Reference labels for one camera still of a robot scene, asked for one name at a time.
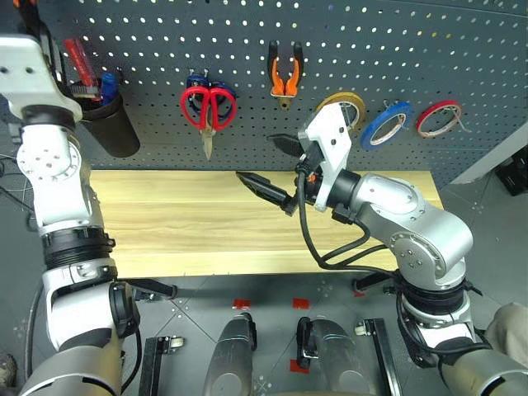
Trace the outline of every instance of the scissors blade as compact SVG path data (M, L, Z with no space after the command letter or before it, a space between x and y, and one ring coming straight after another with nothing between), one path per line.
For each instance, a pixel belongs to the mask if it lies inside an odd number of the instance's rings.
M211 160L211 154L213 153L213 136L215 136L215 132L209 121L205 129L201 131L201 141L204 145L204 153L207 161Z

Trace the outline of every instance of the gray pegboard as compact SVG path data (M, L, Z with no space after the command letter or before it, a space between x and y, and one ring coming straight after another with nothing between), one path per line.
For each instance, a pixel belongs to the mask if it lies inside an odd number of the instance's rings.
M132 158L112 158L80 130L83 151L95 168L291 169L294 159L266 137L294 134L324 97L352 90L363 97L368 114L352 136L348 168L431 169L442 187L527 117L526 1L39 4L58 39L83 39L97 71L120 67L125 73L122 92L141 149ZM7 29L12 13L3 15ZM269 95L269 40L280 41L282 75L290 67L291 42L304 45L305 75L288 112L278 110ZM212 78L238 94L237 117L215 137L210 162L177 104L189 68L208 68ZM69 77L77 79L71 67ZM462 103L468 130L419 137L417 116L447 98ZM392 143L366 152L359 135L384 109L384 100L410 101L416 110L412 125ZM3 147L0 152L9 149Z

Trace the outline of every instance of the wooden board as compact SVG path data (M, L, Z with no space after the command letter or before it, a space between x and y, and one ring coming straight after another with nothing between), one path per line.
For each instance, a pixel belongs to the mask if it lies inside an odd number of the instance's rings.
M407 180L441 207L429 172L376 172ZM292 172L259 172L293 194ZM321 270L293 218L254 196L234 172L94 171L106 231L120 277L271 274ZM321 253L359 238L361 231L308 208L310 232ZM360 252L378 244L371 239ZM388 250L358 264L394 269Z

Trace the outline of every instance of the yellow tape roll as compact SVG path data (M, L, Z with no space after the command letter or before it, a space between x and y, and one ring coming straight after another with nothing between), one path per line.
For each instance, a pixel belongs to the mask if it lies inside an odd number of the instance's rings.
M324 99L318 104L315 111L319 111L323 106L331 105L332 103L350 103L356 109L356 118L348 122L348 131L354 130L357 126L360 126L365 120L366 108L363 99L354 92L338 92Z

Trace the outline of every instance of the robotic arm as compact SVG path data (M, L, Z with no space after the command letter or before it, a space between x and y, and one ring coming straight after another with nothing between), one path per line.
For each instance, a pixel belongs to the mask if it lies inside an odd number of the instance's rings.
M139 313L130 285L116 280L115 243L104 231L90 167L73 137L81 107L59 90L33 37L0 37L0 54L0 92L23 121L16 159L33 186L47 331L58 352L21 395L120 394L121 345L136 332Z
M280 206L288 215L299 207L304 240L316 262L328 270L373 271L377 280L393 278L397 289L398 325L409 355L421 367L438 365L454 394L511 394L528 381L528 369L475 342L469 310L464 256L473 245L467 225L427 203L406 181L347 171L351 140L341 104L325 106L298 133L298 140L272 137L287 153L302 153L295 167L296 194L273 186L253 173L238 172L256 195ZM359 225L365 235L319 256L309 235L305 202L332 218ZM328 260L357 248L369 236L383 245L329 264ZM357 259L388 248L396 257L394 273L351 266Z

